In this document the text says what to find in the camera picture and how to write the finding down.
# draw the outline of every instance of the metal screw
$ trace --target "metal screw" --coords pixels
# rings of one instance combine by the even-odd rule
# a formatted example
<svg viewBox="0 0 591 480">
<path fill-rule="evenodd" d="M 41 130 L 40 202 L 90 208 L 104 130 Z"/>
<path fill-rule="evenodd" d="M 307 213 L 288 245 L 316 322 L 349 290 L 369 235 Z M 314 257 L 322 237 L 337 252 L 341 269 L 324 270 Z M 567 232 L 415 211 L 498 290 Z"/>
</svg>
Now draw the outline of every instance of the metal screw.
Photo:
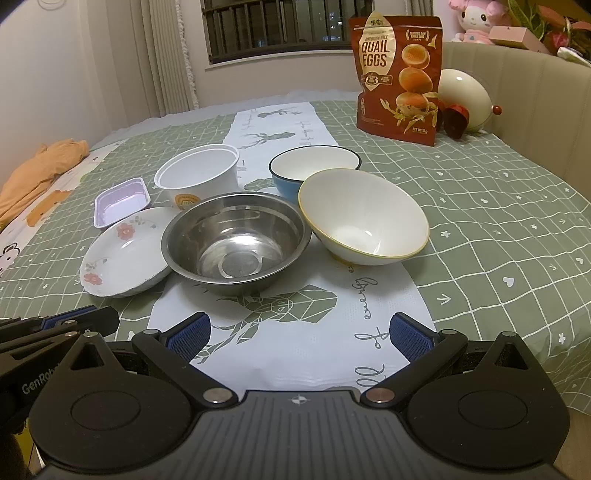
<svg viewBox="0 0 591 480">
<path fill-rule="evenodd" d="M 227 388 L 210 388 L 203 393 L 203 398 L 209 403 L 224 403 L 232 398 L 232 392 Z"/>
<path fill-rule="evenodd" d="M 370 388 L 365 392 L 365 397 L 373 403 L 386 403 L 392 401 L 396 395 L 389 388 Z"/>
</svg>

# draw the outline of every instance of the blue gripper pad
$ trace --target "blue gripper pad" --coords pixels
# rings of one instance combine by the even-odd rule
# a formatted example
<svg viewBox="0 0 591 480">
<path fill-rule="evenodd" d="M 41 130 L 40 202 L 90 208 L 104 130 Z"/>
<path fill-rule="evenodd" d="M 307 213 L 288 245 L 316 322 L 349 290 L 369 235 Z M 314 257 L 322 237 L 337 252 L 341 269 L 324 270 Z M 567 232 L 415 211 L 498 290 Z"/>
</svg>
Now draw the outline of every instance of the blue gripper pad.
<svg viewBox="0 0 591 480">
<path fill-rule="evenodd" d="M 409 362 L 433 349 L 439 334 L 404 313 L 396 313 L 390 320 L 390 341 Z"/>
<path fill-rule="evenodd" d="M 197 312 L 164 332 L 160 341 L 183 360 L 190 362 L 207 345 L 211 334 L 209 316 Z"/>
<path fill-rule="evenodd" d="M 58 315 L 54 315 L 53 317 L 47 317 L 43 319 L 41 322 L 41 330 L 47 330 L 49 328 L 53 328 L 56 326 L 56 323 L 60 320 L 68 320 L 70 318 L 78 317 L 88 312 L 92 312 L 96 310 L 94 305 L 88 305 L 87 307 L 81 307 L 76 310 L 71 310 L 69 312 L 59 313 Z"/>
</svg>

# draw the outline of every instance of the white plate with flowers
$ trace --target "white plate with flowers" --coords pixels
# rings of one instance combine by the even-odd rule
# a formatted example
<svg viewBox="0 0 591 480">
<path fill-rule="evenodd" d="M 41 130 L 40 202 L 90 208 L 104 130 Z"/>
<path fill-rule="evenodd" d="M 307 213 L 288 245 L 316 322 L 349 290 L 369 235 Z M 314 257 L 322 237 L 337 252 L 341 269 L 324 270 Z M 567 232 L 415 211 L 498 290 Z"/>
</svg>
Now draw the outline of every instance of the white plate with flowers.
<svg viewBox="0 0 591 480">
<path fill-rule="evenodd" d="M 160 243 L 176 208 L 143 210 L 105 230 L 80 266 L 80 284 L 95 297 L 129 297 L 170 273 Z"/>
</svg>

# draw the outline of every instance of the blue bowl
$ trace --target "blue bowl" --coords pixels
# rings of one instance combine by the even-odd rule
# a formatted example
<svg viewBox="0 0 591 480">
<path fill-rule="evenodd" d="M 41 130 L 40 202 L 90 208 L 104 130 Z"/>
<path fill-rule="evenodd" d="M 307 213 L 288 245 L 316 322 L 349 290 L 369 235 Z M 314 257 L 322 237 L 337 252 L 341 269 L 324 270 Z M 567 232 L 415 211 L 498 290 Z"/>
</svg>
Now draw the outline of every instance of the blue bowl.
<svg viewBox="0 0 591 480">
<path fill-rule="evenodd" d="M 310 175 L 330 168 L 359 170 L 361 157 L 348 148 L 334 145 L 309 145 L 292 148 L 269 163 L 273 183 L 283 198 L 297 205 L 301 184 Z"/>
</svg>

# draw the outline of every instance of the brown pouch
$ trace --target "brown pouch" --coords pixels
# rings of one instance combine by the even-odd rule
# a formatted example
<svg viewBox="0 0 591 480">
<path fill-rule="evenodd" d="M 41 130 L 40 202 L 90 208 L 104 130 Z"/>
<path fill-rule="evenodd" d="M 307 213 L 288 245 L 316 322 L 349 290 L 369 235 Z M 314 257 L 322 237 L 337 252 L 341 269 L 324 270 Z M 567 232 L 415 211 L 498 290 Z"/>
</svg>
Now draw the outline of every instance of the brown pouch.
<svg viewBox="0 0 591 480">
<path fill-rule="evenodd" d="M 351 18 L 351 45 L 363 92 L 357 128 L 380 137 L 433 145 L 441 75 L 439 17 Z"/>
</svg>

